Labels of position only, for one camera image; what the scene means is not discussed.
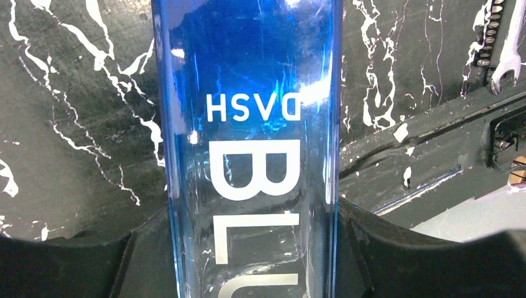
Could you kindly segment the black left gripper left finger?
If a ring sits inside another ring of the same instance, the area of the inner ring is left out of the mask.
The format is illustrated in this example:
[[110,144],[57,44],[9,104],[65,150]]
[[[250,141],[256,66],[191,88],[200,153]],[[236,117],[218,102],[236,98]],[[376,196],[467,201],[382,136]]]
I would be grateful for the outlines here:
[[1,237],[1,297],[177,297],[167,206],[116,238]]

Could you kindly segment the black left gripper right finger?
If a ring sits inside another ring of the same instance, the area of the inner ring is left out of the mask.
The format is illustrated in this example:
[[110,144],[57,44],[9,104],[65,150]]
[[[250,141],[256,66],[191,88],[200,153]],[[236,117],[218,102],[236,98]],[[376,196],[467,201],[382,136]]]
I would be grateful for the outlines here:
[[338,202],[336,297],[524,297],[525,232],[467,243]]

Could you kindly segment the blue square glass bottle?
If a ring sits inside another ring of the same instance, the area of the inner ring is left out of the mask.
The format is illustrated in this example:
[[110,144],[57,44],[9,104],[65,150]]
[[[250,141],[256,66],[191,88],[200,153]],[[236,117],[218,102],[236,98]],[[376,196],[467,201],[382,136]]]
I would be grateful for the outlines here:
[[179,297],[334,297],[341,1],[153,1]]

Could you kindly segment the silver wrench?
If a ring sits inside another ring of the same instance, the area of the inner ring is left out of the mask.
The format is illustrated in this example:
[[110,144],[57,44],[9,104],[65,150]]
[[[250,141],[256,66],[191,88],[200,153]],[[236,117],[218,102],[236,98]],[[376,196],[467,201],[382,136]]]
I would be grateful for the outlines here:
[[495,1],[492,8],[501,7],[500,25],[491,61],[492,71],[488,73],[488,86],[491,93],[502,91],[502,78],[513,75],[512,85],[519,81],[522,60],[518,53],[519,37],[525,15],[525,1]]

